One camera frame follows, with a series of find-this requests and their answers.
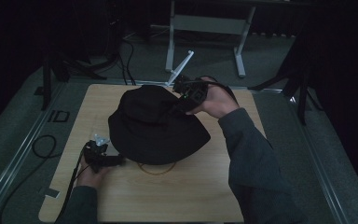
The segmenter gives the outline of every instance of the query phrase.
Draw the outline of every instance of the black backdrop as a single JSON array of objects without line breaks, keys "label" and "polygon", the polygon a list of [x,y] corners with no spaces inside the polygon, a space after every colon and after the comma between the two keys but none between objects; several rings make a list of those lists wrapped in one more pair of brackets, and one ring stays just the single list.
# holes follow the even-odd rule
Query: black backdrop
[{"label": "black backdrop", "polygon": [[301,71],[304,60],[311,66],[310,86],[358,174],[358,1],[312,11],[277,76]]}]

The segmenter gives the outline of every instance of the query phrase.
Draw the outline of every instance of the person's left hand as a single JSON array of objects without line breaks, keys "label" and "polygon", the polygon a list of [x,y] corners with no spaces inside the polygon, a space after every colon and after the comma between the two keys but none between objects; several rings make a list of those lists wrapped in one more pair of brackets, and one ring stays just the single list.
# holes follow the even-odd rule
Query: person's left hand
[{"label": "person's left hand", "polygon": [[77,177],[76,185],[77,186],[88,186],[88,187],[98,189],[103,182],[103,178],[106,176],[106,174],[110,170],[112,170],[112,167],[103,167],[97,174],[94,173],[94,171],[91,169],[91,167],[89,167],[89,165],[86,163],[86,160],[84,159],[84,156],[83,156],[81,158],[81,162],[80,162],[80,169],[77,172],[78,177]]}]

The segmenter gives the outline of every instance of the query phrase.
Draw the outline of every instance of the white metal frame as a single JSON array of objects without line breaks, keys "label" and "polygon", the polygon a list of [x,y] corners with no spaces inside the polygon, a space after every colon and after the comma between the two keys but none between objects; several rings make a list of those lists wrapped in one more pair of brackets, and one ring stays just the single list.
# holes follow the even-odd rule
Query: white metal frame
[{"label": "white metal frame", "polygon": [[245,77],[245,68],[241,54],[243,51],[243,45],[245,44],[246,36],[249,33],[252,18],[255,14],[255,7],[251,7],[246,20],[180,15],[175,14],[174,9],[175,0],[171,0],[170,43],[168,46],[167,61],[165,64],[165,70],[167,72],[172,71],[174,54],[174,31],[188,30],[196,32],[240,35],[240,44],[234,48],[234,56],[235,62],[237,64],[238,76]]}]

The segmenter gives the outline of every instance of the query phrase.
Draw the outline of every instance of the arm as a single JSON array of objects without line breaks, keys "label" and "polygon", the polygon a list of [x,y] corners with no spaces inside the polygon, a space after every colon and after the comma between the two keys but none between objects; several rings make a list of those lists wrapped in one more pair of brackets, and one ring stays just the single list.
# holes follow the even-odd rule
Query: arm
[{"label": "arm", "polygon": [[110,170],[110,167],[104,167],[98,174],[95,174],[82,158],[81,167],[77,173],[76,187],[72,190],[65,212],[55,223],[97,224],[97,189],[101,186],[103,178]]},{"label": "arm", "polygon": [[269,142],[246,110],[226,91],[210,85],[206,100],[187,114],[200,111],[219,119],[230,157],[228,184],[244,219],[250,223],[306,223],[306,216],[292,200],[291,186],[281,176]]}]

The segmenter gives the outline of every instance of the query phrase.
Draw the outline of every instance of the light wood tabletop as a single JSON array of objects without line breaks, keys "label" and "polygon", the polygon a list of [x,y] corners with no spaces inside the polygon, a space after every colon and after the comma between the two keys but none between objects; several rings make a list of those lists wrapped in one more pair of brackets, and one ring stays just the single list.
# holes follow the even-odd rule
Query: light wood tabletop
[{"label": "light wood tabletop", "polygon": [[[50,184],[60,192],[46,197],[39,218],[52,222],[60,213],[79,153],[94,134],[109,137],[107,120],[116,111],[122,94],[139,86],[90,85],[78,112],[61,160]],[[264,133],[253,95],[234,90],[255,126]],[[164,175],[147,174],[134,161],[126,160],[105,178],[98,193],[101,222],[242,222],[240,207],[228,186],[229,157],[217,119],[206,113],[197,117],[211,140],[193,155],[177,162]],[[159,173],[172,165],[144,166]]]}]

